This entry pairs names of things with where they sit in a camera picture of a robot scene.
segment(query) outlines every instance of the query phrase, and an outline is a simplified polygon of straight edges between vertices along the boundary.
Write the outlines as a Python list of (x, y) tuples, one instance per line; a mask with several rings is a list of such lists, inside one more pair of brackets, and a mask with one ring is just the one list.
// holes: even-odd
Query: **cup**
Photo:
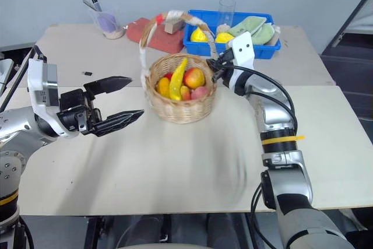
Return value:
[(93, 6), (96, 10), (88, 9), (88, 14), (91, 16), (94, 25), (108, 39), (117, 39), (123, 36), (124, 28), (118, 23), (113, 10), (108, 9), (98, 2)]
[(216, 34), (231, 28), (235, 10), (235, 0), (220, 0)]

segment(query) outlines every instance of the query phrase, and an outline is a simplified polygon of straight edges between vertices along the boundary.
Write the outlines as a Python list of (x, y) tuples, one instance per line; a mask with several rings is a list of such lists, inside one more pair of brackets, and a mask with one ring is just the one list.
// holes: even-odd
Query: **blue plastic tray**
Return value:
[[(196, 16), (203, 20), (213, 33), (216, 32), (217, 20), (218, 20), (218, 12), (216, 11), (205, 11), (205, 10), (189, 10), (189, 14)], [(274, 23), (272, 16), (270, 14), (259, 14), (259, 13), (241, 13), (236, 12), (233, 16), (233, 23), (232, 26), (237, 25), (241, 21), (243, 21), (248, 16), (260, 16), (266, 17), (266, 23)], [(195, 26), (191, 26), (187, 24), (184, 30), (184, 39), (183, 44), (186, 46), (186, 50), (189, 54), (193, 55), (205, 55), (210, 56), (210, 47), (208, 43), (201, 43), (201, 42), (191, 42), (191, 34), (196, 29)], [(281, 48), (280, 40), (277, 41), (276, 45), (274, 46), (266, 46), (266, 45), (254, 45), (254, 53), (255, 58), (263, 58), (263, 59), (270, 59), (275, 51)], [(226, 45), (223, 43), (216, 43), (216, 49), (218, 54), (226, 50)]]

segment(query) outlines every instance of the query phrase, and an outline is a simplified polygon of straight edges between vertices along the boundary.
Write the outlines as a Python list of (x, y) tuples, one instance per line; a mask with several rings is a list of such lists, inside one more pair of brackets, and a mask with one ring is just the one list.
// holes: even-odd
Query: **lemon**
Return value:
[(228, 43), (234, 38), (234, 36), (230, 35), (226, 32), (221, 32), (216, 36), (215, 42), (216, 43)]
[(192, 32), (191, 35), (192, 42), (208, 42), (207, 36), (201, 31), (199, 27), (195, 31)]

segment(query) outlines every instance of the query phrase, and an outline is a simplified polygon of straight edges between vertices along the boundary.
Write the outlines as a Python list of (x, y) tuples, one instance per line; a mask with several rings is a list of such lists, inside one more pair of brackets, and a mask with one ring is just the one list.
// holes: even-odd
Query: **basket handle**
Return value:
[(217, 52), (216, 52), (216, 46), (214, 42), (214, 35), (212, 31), (209, 29), (209, 26), (201, 19), (194, 17), (187, 12), (184, 11), (177, 11), (177, 10), (171, 10), (169, 12), (164, 12), (161, 14), (158, 14), (156, 17), (150, 20), (149, 23), (145, 26), (143, 29), (143, 33), (140, 39), (139, 47), (140, 47), (140, 61), (142, 66), (142, 74), (141, 74), (141, 80), (142, 85), (145, 89), (145, 76), (149, 77), (150, 71), (149, 68), (146, 65), (146, 47), (148, 43), (151, 41), (154, 32), (157, 29), (157, 26), (159, 24), (162, 24), (163, 22), (171, 22), (173, 20), (183, 20), (186, 23), (189, 23), (193, 26), (198, 26), (201, 31), (206, 35), (208, 41), (208, 44), (210, 46), (210, 53), (212, 58), (217, 58)]

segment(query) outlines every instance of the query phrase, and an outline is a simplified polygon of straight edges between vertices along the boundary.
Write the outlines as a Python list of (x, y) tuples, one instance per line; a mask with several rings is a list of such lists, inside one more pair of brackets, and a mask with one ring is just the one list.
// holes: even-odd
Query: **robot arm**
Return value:
[[(33, 53), (38, 59), (29, 58), (27, 76), (31, 107), (2, 111), (0, 113), (0, 247), (26, 248), (24, 231), (19, 223), (17, 207), (21, 174), (30, 156), (39, 148), (57, 140), (83, 135), (103, 136), (125, 128), (136, 121), (144, 110), (124, 111), (102, 120), (100, 110), (94, 108), (97, 94), (122, 89), (132, 79), (115, 76), (84, 85), (86, 91), (76, 89), (61, 94), (57, 86), (57, 67), (47, 64), (37, 46)], [(3, 109), (14, 93), (5, 98)]]
[(246, 32), (229, 42), (218, 59), (209, 59), (214, 78), (240, 96), (256, 111), (262, 141), (263, 200), (275, 209), (284, 248), (354, 248), (321, 211), (314, 209), (312, 187), (302, 152), (297, 149), (297, 120), (290, 96), (273, 79), (254, 71), (254, 49)]

